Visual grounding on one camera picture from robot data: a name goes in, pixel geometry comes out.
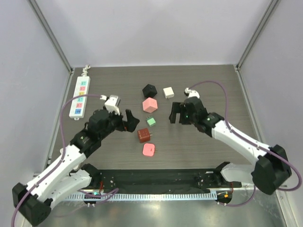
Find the white usb charger plug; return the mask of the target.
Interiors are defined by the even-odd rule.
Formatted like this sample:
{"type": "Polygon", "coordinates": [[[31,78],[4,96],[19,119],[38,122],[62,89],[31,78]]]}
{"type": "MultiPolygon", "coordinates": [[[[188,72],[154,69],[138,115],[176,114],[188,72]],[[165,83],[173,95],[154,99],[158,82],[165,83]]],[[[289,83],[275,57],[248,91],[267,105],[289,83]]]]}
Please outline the white usb charger plug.
{"type": "Polygon", "coordinates": [[[163,93],[164,93],[164,97],[166,99],[170,99],[170,98],[173,98],[174,97],[174,91],[172,89],[172,87],[166,87],[163,89],[163,93]]]}

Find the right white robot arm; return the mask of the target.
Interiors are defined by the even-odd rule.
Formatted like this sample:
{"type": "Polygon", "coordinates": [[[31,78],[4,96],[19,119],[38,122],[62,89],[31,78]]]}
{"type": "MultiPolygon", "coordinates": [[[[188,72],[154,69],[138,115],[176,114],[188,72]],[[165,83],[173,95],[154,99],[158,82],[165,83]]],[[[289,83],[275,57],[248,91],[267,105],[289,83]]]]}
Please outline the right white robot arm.
{"type": "Polygon", "coordinates": [[[173,102],[169,115],[170,123],[194,125],[199,132],[223,142],[243,157],[249,164],[228,163],[214,174],[214,183],[225,187],[229,182],[242,182],[256,186],[267,195],[272,195],[291,175],[286,151],[279,145],[273,147],[254,140],[232,127],[222,116],[209,113],[198,97],[187,98],[184,102],[173,102]]]}

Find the white power strip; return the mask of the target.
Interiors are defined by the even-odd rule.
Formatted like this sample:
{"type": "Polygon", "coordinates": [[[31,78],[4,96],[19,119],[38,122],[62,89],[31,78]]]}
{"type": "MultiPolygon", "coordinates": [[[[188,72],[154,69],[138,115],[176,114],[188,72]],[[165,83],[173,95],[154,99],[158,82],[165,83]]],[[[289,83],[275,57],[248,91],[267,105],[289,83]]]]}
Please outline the white power strip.
{"type": "Polygon", "coordinates": [[[87,97],[83,96],[89,92],[90,77],[77,77],[73,97],[77,97],[71,102],[69,117],[74,120],[79,120],[84,117],[87,97]]]}

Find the black cube plug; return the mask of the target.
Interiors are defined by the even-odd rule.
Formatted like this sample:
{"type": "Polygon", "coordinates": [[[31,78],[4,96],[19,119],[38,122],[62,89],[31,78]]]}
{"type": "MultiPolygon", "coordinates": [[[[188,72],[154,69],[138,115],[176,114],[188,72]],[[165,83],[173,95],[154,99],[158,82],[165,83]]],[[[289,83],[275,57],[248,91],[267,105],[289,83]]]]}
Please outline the black cube plug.
{"type": "Polygon", "coordinates": [[[154,85],[147,84],[143,89],[143,96],[145,98],[154,98],[157,95],[157,89],[154,85]]]}

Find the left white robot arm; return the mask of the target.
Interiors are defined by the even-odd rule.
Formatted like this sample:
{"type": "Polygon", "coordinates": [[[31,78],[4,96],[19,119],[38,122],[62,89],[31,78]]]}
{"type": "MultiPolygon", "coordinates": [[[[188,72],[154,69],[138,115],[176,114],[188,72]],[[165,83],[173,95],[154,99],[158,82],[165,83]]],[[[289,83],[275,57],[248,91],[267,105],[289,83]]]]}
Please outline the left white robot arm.
{"type": "Polygon", "coordinates": [[[20,213],[31,226],[36,227],[74,191],[85,187],[97,188],[100,174],[91,164],[85,164],[72,176],[69,173],[99,149],[102,140],[114,131],[135,131],[139,119],[131,110],[125,112],[126,120],[121,114],[106,108],[95,110],[84,128],[63,146],[61,155],[53,163],[27,184],[17,183],[12,188],[15,213],[20,213]]]}

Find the dark red cube plug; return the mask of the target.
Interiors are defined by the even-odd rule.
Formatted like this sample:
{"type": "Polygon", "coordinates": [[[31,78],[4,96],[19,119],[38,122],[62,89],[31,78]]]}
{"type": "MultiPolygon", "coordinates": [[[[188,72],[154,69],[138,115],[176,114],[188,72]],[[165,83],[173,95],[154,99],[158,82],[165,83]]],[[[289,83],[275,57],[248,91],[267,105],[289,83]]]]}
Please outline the dark red cube plug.
{"type": "Polygon", "coordinates": [[[151,140],[152,133],[148,128],[143,128],[137,131],[137,136],[140,143],[145,143],[151,140]]]}

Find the green cube plug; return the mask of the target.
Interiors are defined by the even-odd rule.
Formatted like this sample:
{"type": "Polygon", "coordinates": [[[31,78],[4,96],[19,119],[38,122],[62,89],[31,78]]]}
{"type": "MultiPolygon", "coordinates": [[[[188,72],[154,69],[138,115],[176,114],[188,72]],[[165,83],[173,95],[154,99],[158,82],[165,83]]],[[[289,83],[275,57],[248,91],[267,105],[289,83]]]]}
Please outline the green cube plug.
{"type": "Polygon", "coordinates": [[[152,127],[152,126],[154,126],[154,125],[156,124],[156,120],[155,120],[155,118],[152,117],[152,116],[148,116],[148,117],[146,118],[146,122],[147,122],[147,124],[149,125],[149,127],[152,127]]]}

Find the pink plug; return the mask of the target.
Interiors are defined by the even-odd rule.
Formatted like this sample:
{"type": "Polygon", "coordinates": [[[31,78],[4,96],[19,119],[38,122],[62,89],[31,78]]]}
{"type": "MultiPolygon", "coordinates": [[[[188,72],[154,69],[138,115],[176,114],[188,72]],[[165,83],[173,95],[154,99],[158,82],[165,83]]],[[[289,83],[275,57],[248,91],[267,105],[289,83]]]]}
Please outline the pink plug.
{"type": "Polygon", "coordinates": [[[152,157],[156,153],[156,146],[152,143],[145,143],[142,154],[147,157],[152,157]]]}

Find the pink cube socket adapter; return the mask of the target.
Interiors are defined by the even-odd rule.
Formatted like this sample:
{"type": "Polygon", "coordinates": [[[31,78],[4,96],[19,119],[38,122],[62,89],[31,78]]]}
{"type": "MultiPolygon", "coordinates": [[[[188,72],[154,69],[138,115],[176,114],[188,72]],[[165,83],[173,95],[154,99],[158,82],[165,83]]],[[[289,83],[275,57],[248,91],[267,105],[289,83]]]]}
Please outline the pink cube socket adapter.
{"type": "Polygon", "coordinates": [[[147,113],[152,113],[158,109],[158,103],[157,100],[149,97],[146,100],[142,102],[143,105],[143,111],[147,113]]]}

